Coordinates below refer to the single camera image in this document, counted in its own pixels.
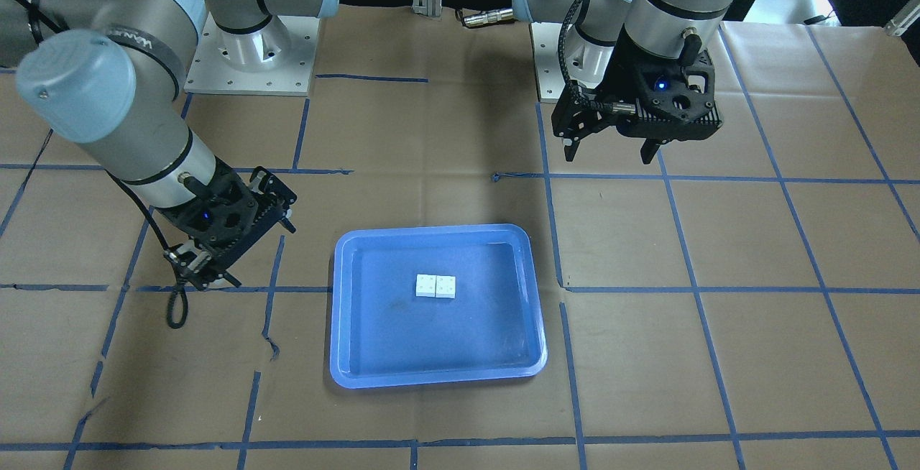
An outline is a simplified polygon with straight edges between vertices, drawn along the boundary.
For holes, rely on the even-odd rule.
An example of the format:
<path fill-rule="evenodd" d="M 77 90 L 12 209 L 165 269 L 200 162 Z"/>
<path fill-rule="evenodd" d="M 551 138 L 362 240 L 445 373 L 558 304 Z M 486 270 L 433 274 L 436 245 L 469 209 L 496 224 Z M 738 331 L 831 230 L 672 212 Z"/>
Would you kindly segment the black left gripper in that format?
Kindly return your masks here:
<path fill-rule="evenodd" d="M 633 131 L 637 117 L 637 97 L 632 65 L 638 59 L 638 54 L 647 52 L 641 50 L 630 38 L 622 37 L 614 46 L 602 82 L 595 89 L 587 89 L 578 81 L 572 80 L 566 71 L 566 32 L 568 30 L 563 30 L 559 34 L 558 41 L 558 61 L 561 64 L 564 87 L 552 113 L 551 123 L 554 136 L 563 140 L 563 155 L 566 162 L 573 162 L 579 143 L 607 127 L 614 127 L 619 134 L 627 138 L 637 138 Z M 693 63 L 693 28 L 686 28 L 681 32 L 681 48 L 674 60 L 678 60 L 681 66 L 690 66 Z M 641 146 L 641 162 L 650 165 L 658 150 L 668 143 L 669 139 L 644 139 Z"/>

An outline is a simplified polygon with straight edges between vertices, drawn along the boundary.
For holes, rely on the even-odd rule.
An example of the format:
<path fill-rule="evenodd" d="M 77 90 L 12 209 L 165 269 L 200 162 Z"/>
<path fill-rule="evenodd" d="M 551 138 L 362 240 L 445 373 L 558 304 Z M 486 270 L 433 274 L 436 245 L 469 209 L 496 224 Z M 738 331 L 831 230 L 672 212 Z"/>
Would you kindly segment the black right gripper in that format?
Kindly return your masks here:
<path fill-rule="evenodd" d="M 211 182 L 186 178 L 193 198 L 159 212 L 178 230 L 188 235 L 183 244 L 164 250 L 175 274 L 184 283 L 205 290 L 213 281 L 216 289 L 239 289 L 242 282 L 228 272 L 249 248 L 274 224 L 289 234 L 296 227 L 289 219 L 297 195 L 274 173 L 256 167 L 246 184 L 223 161 L 216 163 Z"/>

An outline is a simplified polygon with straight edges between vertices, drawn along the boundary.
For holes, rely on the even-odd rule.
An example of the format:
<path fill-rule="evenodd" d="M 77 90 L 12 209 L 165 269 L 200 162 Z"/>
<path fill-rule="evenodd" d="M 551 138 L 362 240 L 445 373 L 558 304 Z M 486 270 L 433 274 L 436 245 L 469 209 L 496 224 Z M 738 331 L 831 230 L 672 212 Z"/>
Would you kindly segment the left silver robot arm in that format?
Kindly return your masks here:
<path fill-rule="evenodd" d="M 670 142 L 722 126 L 707 44 L 734 0 L 512 0 L 523 22 L 558 22 L 563 87 L 551 116 L 566 161 L 614 127 L 651 163 Z"/>

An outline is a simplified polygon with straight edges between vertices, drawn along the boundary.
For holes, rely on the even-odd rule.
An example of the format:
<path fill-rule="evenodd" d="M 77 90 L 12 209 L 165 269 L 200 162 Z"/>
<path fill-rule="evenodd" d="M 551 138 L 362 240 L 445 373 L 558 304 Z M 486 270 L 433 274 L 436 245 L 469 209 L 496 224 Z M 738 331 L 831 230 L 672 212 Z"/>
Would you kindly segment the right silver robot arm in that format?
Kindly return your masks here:
<path fill-rule="evenodd" d="M 187 240 L 163 250 L 181 285 L 239 286 L 230 267 L 293 191 L 263 167 L 243 181 L 178 116 L 182 91 L 305 96 L 312 35 L 339 0 L 2 0 L 2 65 L 20 96 L 129 197 Z"/>

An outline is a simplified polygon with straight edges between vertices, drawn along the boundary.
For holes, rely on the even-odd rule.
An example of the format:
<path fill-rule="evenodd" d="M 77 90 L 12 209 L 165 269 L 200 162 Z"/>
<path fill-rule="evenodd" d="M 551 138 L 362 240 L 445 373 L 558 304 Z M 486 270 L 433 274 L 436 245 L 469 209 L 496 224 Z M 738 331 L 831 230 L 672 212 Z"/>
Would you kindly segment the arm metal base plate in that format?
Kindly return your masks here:
<path fill-rule="evenodd" d="M 187 93 L 306 97 L 322 20 L 274 16 L 264 28 L 230 34 L 208 16 L 190 65 Z"/>
<path fill-rule="evenodd" d="M 558 39 L 561 24 L 533 22 L 530 24 L 533 43 L 533 63 L 538 81 L 538 100 L 558 102 L 564 89 L 561 64 L 558 61 Z M 566 32 L 564 58 L 566 71 L 572 80 L 587 89 L 595 89 L 604 79 L 612 57 L 611 45 L 596 45 L 584 39 L 573 26 Z"/>

